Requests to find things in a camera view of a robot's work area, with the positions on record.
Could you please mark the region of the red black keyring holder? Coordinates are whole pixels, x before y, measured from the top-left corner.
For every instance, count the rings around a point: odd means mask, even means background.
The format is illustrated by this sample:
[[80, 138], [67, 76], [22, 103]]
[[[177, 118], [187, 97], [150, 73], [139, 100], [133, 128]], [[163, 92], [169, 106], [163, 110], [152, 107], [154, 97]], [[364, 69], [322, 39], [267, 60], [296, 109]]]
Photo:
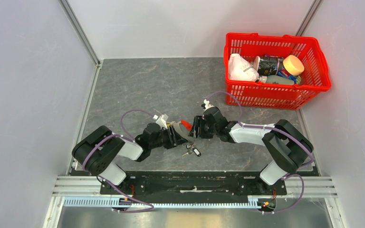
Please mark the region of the red black keyring holder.
[[185, 139], [188, 143], [194, 143], [194, 138], [189, 135], [189, 130], [185, 128], [181, 121], [171, 122], [171, 126], [174, 128], [176, 133]]

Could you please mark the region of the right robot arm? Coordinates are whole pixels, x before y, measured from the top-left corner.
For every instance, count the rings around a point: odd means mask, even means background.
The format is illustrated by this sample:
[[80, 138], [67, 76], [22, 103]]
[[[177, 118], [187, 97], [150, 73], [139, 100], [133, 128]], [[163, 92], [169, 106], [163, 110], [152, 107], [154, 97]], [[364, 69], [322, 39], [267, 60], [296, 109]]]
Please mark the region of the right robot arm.
[[278, 180], [294, 174], [306, 159], [313, 161], [312, 143], [285, 119], [267, 125], [244, 124], [227, 120], [219, 108], [211, 107], [194, 118], [189, 135], [201, 139], [217, 136], [223, 142], [265, 146], [273, 161], [260, 171], [255, 181], [260, 194], [272, 191]]

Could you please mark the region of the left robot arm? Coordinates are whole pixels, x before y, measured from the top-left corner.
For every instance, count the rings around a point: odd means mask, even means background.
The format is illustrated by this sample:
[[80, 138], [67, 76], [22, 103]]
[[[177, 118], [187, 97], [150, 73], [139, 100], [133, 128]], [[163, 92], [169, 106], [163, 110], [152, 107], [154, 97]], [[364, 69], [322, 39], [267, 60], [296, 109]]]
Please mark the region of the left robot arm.
[[149, 123], [134, 140], [100, 126], [73, 148], [72, 156], [83, 170], [110, 181], [117, 193], [124, 194], [129, 191], [130, 181], [115, 163], [116, 156], [141, 162], [153, 149], [171, 149], [186, 143], [193, 143], [193, 138], [181, 123], [167, 123], [165, 127]]

